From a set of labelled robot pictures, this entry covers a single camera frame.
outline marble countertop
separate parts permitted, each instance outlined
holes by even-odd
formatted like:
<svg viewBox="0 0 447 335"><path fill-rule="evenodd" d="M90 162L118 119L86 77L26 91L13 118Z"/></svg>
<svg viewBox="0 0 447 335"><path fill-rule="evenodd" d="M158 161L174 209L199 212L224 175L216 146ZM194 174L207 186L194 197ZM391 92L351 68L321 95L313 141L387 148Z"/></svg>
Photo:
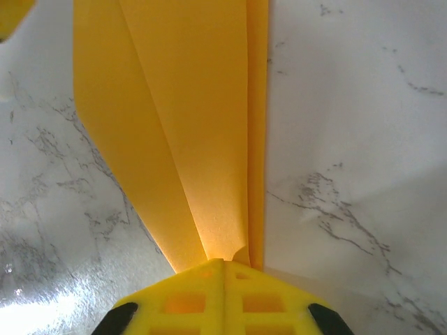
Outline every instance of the marble countertop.
<svg viewBox="0 0 447 335"><path fill-rule="evenodd" d="M445 1L271 12L267 271L357 334L447 334ZM40 0L0 45L0 325L14 334L90 334L173 274L76 117L71 15Z"/></svg>

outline black rubber piece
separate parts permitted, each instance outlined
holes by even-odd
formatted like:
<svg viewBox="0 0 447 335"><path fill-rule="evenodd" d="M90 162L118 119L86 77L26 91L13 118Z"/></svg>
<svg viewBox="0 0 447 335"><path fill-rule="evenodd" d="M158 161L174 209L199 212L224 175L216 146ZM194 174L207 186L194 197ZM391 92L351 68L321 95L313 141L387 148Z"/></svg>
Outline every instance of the black rubber piece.
<svg viewBox="0 0 447 335"><path fill-rule="evenodd" d="M336 311L320 304L310 304L307 308L323 335L354 335Z"/></svg>
<svg viewBox="0 0 447 335"><path fill-rule="evenodd" d="M137 309L135 302L128 302L110 310L91 335L122 335Z"/></svg>

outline square hole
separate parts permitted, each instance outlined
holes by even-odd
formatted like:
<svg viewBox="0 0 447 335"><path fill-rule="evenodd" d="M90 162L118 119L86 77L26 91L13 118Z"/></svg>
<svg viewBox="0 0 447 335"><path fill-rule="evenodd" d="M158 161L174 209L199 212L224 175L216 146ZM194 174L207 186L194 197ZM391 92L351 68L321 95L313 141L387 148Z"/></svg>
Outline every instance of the square hole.
<svg viewBox="0 0 447 335"><path fill-rule="evenodd" d="M236 278L237 279L250 279L250 277L248 277L246 274L243 274L241 272L236 273Z"/></svg>
<svg viewBox="0 0 447 335"><path fill-rule="evenodd" d="M149 335L200 335L200 329L153 329Z"/></svg>
<svg viewBox="0 0 447 335"><path fill-rule="evenodd" d="M295 335L292 326L245 326L245 335Z"/></svg>
<svg viewBox="0 0 447 335"><path fill-rule="evenodd" d="M178 293L167 298L163 313L186 314L203 313L205 310L205 295L196 293Z"/></svg>
<svg viewBox="0 0 447 335"><path fill-rule="evenodd" d="M279 295L245 295L242 310L244 313L281 313L284 306Z"/></svg>

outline table surface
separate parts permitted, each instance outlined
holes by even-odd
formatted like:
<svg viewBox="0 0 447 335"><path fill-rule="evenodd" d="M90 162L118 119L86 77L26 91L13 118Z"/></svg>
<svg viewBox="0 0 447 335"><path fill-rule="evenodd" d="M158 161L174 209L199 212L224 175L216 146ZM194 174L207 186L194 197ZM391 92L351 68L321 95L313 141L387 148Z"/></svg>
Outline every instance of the table surface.
<svg viewBox="0 0 447 335"><path fill-rule="evenodd" d="M446 14L444 0L271 2L266 270L357 334L447 334ZM173 274L76 117L72 32L71 0L40 0L0 45L10 334L90 334Z"/></svg>

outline folded paper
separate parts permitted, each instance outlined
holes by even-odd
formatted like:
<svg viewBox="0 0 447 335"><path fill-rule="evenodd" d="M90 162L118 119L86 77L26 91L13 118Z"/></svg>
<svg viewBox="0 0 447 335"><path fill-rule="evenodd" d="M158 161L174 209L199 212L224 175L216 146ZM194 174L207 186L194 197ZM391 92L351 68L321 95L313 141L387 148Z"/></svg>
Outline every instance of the folded paper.
<svg viewBox="0 0 447 335"><path fill-rule="evenodd" d="M78 114L176 271L263 263L267 2L75 1Z"/></svg>

